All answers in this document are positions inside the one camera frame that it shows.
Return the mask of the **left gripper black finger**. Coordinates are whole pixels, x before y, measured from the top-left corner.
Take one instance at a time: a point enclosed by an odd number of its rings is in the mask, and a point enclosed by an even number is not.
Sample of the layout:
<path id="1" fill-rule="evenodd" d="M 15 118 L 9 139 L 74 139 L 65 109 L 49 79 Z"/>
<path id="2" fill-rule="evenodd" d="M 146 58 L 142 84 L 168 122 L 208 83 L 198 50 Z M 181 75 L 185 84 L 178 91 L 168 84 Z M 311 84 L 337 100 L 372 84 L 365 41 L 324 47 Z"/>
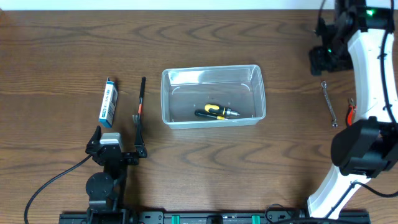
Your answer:
<path id="1" fill-rule="evenodd" d="M 138 156 L 140 158 L 146 158 L 147 157 L 147 149 L 146 149 L 146 146 L 144 144 L 143 137 L 142 137 L 141 121 L 136 119 L 134 121 L 134 124 L 136 126 L 136 138 L 135 138 L 135 141 L 134 141 L 134 146 L 136 148 Z"/>
<path id="2" fill-rule="evenodd" d="M 97 152 L 101 148 L 100 139 L 102 137 L 101 127 L 97 126 L 94 134 L 86 145 L 86 152 Z"/>

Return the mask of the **silver combination wrench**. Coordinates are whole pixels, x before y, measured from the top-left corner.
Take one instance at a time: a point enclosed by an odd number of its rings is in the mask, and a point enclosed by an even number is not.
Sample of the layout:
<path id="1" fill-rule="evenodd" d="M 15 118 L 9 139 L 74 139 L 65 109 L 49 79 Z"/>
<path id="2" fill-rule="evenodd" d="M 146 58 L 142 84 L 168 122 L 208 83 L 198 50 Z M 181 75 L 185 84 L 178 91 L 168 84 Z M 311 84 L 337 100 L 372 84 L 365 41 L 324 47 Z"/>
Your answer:
<path id="1" fill-rule="evenodd" d="M 330 101 L 329 96 L 328 96 L 328 92 L 327 92 L 328 85 L 327 85 L 326 81 L 322 81 L 321 82 L 321 87 L 322 87 L 323 95 L 324 95 L 325 100 L 326 100 L 326 104 L 327 104 L 328 109 L 329 109 L 330 114 L 331 114 L 331 125 L 332 125 L 333 128 L 337 128 L 338 127 L 337 118 L 336 118 L 335 112 L 333 110 L 333 107 L 331 105 L 331 101 Z"/>

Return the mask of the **slim black yellow screwdriver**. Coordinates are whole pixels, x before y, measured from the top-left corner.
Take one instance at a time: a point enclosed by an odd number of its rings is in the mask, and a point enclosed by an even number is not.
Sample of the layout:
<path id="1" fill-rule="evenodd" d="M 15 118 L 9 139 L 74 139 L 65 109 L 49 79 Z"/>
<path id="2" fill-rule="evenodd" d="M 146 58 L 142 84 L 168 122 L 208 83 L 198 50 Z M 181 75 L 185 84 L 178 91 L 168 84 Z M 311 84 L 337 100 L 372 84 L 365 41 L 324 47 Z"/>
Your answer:
<path id="1" fill-rule="evenodd" d="M 214 120 L 228 120 L 224 116 L 220 116 L 217 114 L 209 113 L 205 110 L 196 110 L 194 112 L 195 116 L 200 117 L 200 118 L 208 118 L 208 119 L 214 119 Z"/>

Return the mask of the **stubby yellow black screwdriver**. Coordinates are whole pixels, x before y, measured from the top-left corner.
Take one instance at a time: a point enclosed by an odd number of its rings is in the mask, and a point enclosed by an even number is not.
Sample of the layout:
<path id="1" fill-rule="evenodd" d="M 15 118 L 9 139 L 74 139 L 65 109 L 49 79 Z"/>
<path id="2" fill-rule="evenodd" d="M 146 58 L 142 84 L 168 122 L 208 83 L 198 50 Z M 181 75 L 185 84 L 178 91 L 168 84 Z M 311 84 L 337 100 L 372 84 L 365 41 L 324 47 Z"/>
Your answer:
<path id="1" fill-rule="evenodd" d="M 216 104 L 206 104 L 205 111 L 208 113 L 217 114 L 220 116 L 240 116 L 241 114 L 237 111 L 233 111 L 231 108 L 216 105 Z"/>

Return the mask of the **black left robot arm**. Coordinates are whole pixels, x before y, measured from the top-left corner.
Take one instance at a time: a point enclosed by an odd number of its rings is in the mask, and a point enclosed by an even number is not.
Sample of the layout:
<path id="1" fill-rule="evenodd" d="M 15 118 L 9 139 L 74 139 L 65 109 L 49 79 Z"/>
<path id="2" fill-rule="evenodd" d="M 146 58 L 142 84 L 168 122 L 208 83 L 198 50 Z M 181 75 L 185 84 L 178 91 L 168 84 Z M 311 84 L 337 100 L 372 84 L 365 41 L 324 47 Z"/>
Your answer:
<path id="1" fill-rule="evenodd" d="M 89 196 L 86 222 L 94 223 L 139 223 L 137 213 L 124 206 L 124 192 L 127 182 L 127 168 L 139 164 L 147 157 L 141 125 L 137 124 L 134 152 L 122 152 L 120 133 L 102 133 L 97 126 L 86 145 L 85 152 L 93 161 L 103 167 L 102 172 L 93 174 L 86 182 Z"/>

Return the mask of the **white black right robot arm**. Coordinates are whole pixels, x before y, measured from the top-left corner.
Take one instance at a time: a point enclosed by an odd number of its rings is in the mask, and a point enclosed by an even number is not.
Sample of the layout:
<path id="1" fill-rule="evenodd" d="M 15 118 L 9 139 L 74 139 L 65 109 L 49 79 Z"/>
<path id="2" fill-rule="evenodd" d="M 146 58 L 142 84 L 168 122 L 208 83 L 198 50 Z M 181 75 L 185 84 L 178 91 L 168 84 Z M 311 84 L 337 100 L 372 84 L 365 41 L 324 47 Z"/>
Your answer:
<path id="1" fill-rule="evenodd" d="M 341 213 L 371 179 L 397 163 L 397 90 L 393 68 L 394 2 L 339 0 L 331 24 L 319 18 L 320 46 L 309 51 L 312 75 L 354 72 L 355 116 L 332 140 L 332 165 L 307 200 L 302 222 L 356 223 Z"/>

